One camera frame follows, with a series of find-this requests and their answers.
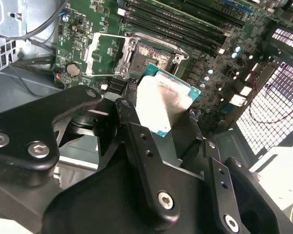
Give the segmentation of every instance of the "black cable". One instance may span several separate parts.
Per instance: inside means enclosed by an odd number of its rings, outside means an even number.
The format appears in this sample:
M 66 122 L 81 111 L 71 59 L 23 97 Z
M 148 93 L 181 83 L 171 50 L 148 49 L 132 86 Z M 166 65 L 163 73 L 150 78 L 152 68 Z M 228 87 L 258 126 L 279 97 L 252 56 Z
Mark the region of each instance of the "black cable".
M 58 18 L 58 21 L 56 22 L 55 27 L 54 27 L 54 29 L 53 29 L 51 35 L 50 35 L 45 41 L 40 42 L 40 41 L 37 41 L 37 40 L 31 39 L 31 38 L 29 38 L 28 40 L 29 40 L 33 45 L 39 46 L 39 47 L 41 47 L 42 49 L 44 49 L 44 50 L 46 50 L 46 51 L 49 51 L 49 52 L 51 52 L 51 53 L 55 53 L 55 50 L 54 50 L 53 48 L 47 46 L 46 43 L 48 43 L 48 41 L 51 40 L 51 38 L 52 38 L 52 36 L 54 35 L 56 29 L 58 28 L 58 25 L 59 25 L 60 22 L 61 22 L 61 19 L 62 19 L 62 17 L 59 17 L 59 18 Z
M 50 24 L 59 17 L 60 13 L 62 12 L 62 10 L 64 10 L 66 4 L 67 4 L 68 0 L 62 0 L 62 4 L 61 6 L 58 8 L 58 10 L 56 12 L 53 13 L 53 15 L 47 19 L 42 25 L 40 25 L 38 28 L 36 28 L 35 30 L 27 33 L 24 36 L 20 36 L 20 37 L 3 37 L 5 39 L 8 40 L 26 40 L 28 38 L 34 37 L 35 35 L 41 33 L 43 30 L 45 30 L 47 27 L 50 26 Z
M 33 91 L 30 90 L 30 88 L 28 88 L 27 84 L 25 83 L 25 81 L 23 80 L 22 77 L 20 77 L 20 75 L 17 73 L 17 71 L 14 69 L 14 67 L 12 67 L 11 64 L 9 64 L 9 68 L 11 68 L 13 70 L 13 72 L 15 73 L 16 77 L 20 80 L 20 82 L 23 84 L 24 88 L 32 95 L 35 96 L 37 98 L 43 98 L 45 97 L 44 95 L 38 95 L 35 94 Z

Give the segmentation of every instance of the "green circuit board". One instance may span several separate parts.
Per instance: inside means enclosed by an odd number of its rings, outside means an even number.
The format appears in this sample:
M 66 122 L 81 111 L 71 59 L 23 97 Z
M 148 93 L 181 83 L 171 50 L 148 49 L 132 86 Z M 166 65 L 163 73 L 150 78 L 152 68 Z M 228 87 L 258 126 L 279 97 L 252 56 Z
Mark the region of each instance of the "green circuit board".
M 242 73 L 250 55 L 260 56 L 268 25 L 292 26 L 254 4 L 231 0 L 71 0 L 66 11 L 55 71 L 68 87 L 85 84 L 102 92 L 106 84 L 121 92 L 151 63 L 199 88 L 193 107 L 212 113 L 235 82 L 232 73 Z M 124 48 L 132 46 L 129 38 L 138 40 L 122 64 L 124 75 L 119 66 Z

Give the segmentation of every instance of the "black mounting arm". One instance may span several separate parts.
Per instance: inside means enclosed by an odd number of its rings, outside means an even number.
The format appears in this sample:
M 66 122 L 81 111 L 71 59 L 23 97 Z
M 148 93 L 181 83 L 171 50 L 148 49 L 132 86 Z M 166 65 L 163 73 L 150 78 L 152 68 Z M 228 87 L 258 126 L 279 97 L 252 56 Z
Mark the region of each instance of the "black mounting arm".
M 234 158 L 222 164 L 187 113 L 172 131 L 183 167 L 195 174 L 162 162 L 131 102 L 86 86 L 1 113 L 0 212 L 41 234 L 293 234 L 247 168 Z M 59 147 L 85 134 L 98 137 L 98 171 L 54 189 Z M 40 194 L 48 202 L 38 209 Z

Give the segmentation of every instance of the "memory slot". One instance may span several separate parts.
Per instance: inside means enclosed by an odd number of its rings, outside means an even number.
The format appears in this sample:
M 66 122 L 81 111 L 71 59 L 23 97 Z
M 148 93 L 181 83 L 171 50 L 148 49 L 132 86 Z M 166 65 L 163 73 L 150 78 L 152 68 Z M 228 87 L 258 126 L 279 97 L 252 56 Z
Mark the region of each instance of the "memory slot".
M 202 45 L 218 46 L 218 47 L 221 45 L 220 43 L 217 43 L 216 41 L 211 40 L 210 38 L 208 38 L 204 35 L 201 35 L 195 31 L 187 29 L 181 25 L 172 23 L 166 19 L 160 18 L 160 17 L 155 16 L 153 14 L 150 14 L 148 12 L 140 11 L 140 10 L 137 11 L 136 9 L 133 9 L 132 7 L 129 7 L 128 10 L 129 10 L 129 13 L 133 17 L 145 18 L 145 19 L 147 19 L 147 21 L 150 21 L 158 26 L 164 27 L 171 32 L 177 33 L 178 35 L 182 35 L 183 37 L 192 38 L 193 40 L 200 42 Z
M 133 7 L 136 10 L 141 10 L 144 12 L 151 13 L 155 16 L 161 17 L 163 19 L 171 21 L 173 24 L 184 27 L 185 29 L 190 29 L 201 35 L 206 36 L 216 42 L 223 43 L 226 39 L 223 32 L 211 28 L 210 26 L 203 25 L 203 22 L 200 24 L 193 22 L 187 18 L 176 15 L 170 11 L 164 10 L 162 8 L 156 7 L 152 4 L 146 3 L 144 1 L 128 2 L 129 7 Z
M 244 22 L 236 19 L 232 16 L 229 16 L 225 13 L 222 13 L 220 11 L 217 11 L 215 9 L 212 9 L 208 6 L 205 6 L 195 0 L 185 0 L 184 3 L 187 5 L 191 5 L 192 7 L 196 7 L 198 12 L 204 13 L 206 15 L 209 15 L 210 17 L 213 17 L 214 19 L 222 20 L 224 22 L 230 23 L 234 26 L 237 26 L 239 28 L 242 28 L 244 25 Z
M 133 26 L 138 26 L 142 28 L 142 32 L 149 31 L 149 34 L 161 38 L 162 40 L 175 44 L 175 45 L 181 45 L 184 44 L 188 47 L 191 47 L 193 49 L 200 50 L 202 52 L 205 52 L 211 56 L 214 56 L 215 54 L 215 48 L 212 46 L 205 46 L 201 44 L 198 41 L 195 41 L 191 38 L 182 36 L 180 34 L 177 34 L 175 32 L 170 31 L 167 28 L 158 26 L 156 24 L 153 24 L 150 21 L 147 21 L 146 19 L 139 18 L 139 17 L 133 17 L 130 15 L 125 16 L 125 22 L 127 24 L 131 24 Z

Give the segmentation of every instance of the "red wire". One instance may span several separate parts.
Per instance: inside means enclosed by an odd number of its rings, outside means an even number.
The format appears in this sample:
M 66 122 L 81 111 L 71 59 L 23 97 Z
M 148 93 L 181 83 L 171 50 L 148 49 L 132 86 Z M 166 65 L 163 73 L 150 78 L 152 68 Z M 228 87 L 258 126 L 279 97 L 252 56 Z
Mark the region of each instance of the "red wire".
M 252 80 L 253 80 L 253 88 L 255 89 L 255 93 L 256 93 L 256 95 L 257 95 L 257 85 L 256 85 L 256 80 L 255 80 L 255 78 L 254 78 L 254 76 L 253 76 L 253 71 L 252 71 L 252 70 L 250 70 L 250 75 L 251 75 L 251 78 L 252 78 Z M 249 105 L 249 114 L 250 114 L 250 117 L 251 117 L 255 122 L 257 122 L 257 123 L 264 123 L 264 124 L 278 123 L 278 122 L 280 122 L 280 121 L 286 119 L 287 117 L 289 117 L 289 116 L 293 113 L 293 110 L 291 110 L 290 113 L 288 113 L 286 116 L 281 117 L 281 118 L 278 119 L 278 120 L 275 120 L 275 121 L 272 121 L 272 122 L 268 122 L 268 121 L 267 121 L 267 122 L 263 122 L 263 121 L 257 120 L 257 119 L 253 116 L 253 114 L 251 113 L 251 105 L 252 105 L 252 102 L 253 102 L 253 100 L 250 102 L 250 105 Z

